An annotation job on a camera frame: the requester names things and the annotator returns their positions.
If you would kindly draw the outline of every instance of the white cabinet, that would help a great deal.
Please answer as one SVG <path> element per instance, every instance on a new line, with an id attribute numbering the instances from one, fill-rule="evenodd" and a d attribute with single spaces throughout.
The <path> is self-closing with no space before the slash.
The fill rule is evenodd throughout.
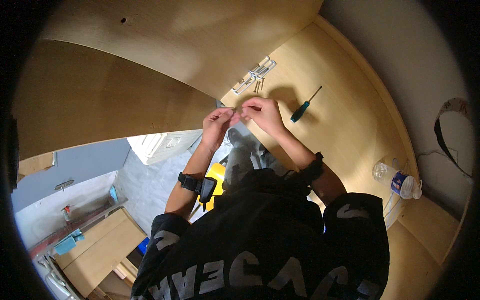
<path id="1" fill-rule="evenodd" d="M 132 150 L 145 165 L 179 155 L 202 134 L 201 129 L 137 135 L 127 138 Z"/>

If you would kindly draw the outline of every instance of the white wall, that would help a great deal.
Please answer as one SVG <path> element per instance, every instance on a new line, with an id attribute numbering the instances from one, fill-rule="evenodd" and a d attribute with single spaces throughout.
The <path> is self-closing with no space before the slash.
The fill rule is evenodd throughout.
<path id="1" fill-rule="evenodd" d="M 70 205 L 71 220 L 108 202 L 117 171 L 77 183 L 37 201 L 15 213 L 15 221 L 27 249 L 66 225 L 61 212 Z"/>
<path id="2" fill-rule="evenodd" d="M 439 149 L 433 132 L 441 105 L 467 98 L 460 69 L 440 29 L 419 2 L 326 0 L 327 19 L 372 65 L 395 101 L 415 154 Z M 444 139 L 458 151 L 458 164 L 472 173 L 474 143 L 470 123 L 456 113 L 441 117 Z M 454 215 L 463 212 L 470 184 L 438 154 L 418 159 L 424 191 L 436 195 Z"/>

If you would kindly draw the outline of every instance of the black wristband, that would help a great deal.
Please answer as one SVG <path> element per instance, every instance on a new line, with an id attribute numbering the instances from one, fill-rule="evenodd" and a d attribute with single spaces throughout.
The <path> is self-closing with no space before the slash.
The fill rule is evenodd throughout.
<path id="1" fill-rule="evenodd" d="M 313 162 L 311 162 L 305 169 L 299 172 L 302 180 L 307 184 L 310 184 L 312 181 L 319 178 L 324 172 L 324 156 L 320 152 L 315 153 L 315 156 L 317 158 Z"/>
<path id="2" fill-rule="evenodd" d="M 201 180 L 195 179 L 190 175 L 185 175 L 182 172 L 180 172 L 178 180 L 180 181 L 180 186 L 184 189 L 200 194 L 200 189 L 202 188 Z"/>

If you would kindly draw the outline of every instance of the finger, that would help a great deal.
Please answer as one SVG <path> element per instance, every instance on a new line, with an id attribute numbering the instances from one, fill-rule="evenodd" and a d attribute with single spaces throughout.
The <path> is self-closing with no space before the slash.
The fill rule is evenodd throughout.
<path id="1" fill-rule="evenodd" d="M 246 107 L 242 109 L 242 116 L 244 117 L 250 117 L 251 119 L 255 118 L 260 112 L 251 108 L 251 107 Z"/>
<path id="2" fill-rule="evenodd" d="M 235 113 L 230 120 L 228 120 L 228 127 L 232 127 L 233 125 L 237 124 L 240 121 L 240 114 Z"/>
<path id="3" fill-rule="evenodd" d="M 256 106 L 261 108 L 265 105 L 267 100 L 268 100 L 267 98 L 253 97 L 245 101 L 241 106 L 243 108 L 249 107 L 249 106 Z"/>
<path id="4" fill-rule="evenodd" d="M 227 111 L 225 111 L 224 113 L 222 113 L 218 119 L 215 120 L 215 122 L 217 123 L 220 123 L 220 124 L 223 124 L 225 122 L 227 122 L 228 120 L 230 120 L 230 118 L 233 116 L 233 110 L 231 108 L 228 108 Z"/>
<path id="5" fill-rule="evenodd" d="M 206 116 L 206 118 L 208 118 L 210 120 L 216 120 L 216 119 L 218 119 L 218 117 L 220 117 L 221 114 L 228 111 L 229 109 L 233 109 L 233 108 L 217 108 L 214 111 L 212 111 L 211 113 L 209 113 L 208 116 Z"/>

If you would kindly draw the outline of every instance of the green screwdriver handle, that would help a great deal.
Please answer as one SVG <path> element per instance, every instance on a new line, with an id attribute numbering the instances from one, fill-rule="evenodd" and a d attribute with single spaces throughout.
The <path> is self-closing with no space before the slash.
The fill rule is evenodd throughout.
<path id="1" fill-rule="evenodd" d="M 308 101 L 305 101 L 299 109 L 297 109 L 293 114 L 292 116 L 290 117 L 290 121 L 292 122 L 296 122 L 298 121 L 302 116 L 303 116 L 303 113 L 307 110 L 307 107 L 310 105 L 310 102 Z"/>

